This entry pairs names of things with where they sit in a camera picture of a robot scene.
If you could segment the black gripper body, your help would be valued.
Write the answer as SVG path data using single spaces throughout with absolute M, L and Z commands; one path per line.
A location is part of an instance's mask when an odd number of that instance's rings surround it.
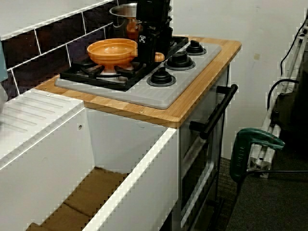
M 157 28 L 169 27 L 172 18 L 169 0 L 138 0 L 136 19 L 142 25 Z

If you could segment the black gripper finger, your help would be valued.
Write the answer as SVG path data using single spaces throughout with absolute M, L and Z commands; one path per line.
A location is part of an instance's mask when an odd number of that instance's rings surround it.
M 153 63 L 157 32 L 147 24 L 141 24 L 138 37 L 138 58 L 142 63 Z
M 157 40 L 157 51 L 158 52 L 168 52 L 170 48 L 170 43 L 172 40 L 173 29 L 169 26 L 166 26 L 163 31 L 160 33 Z

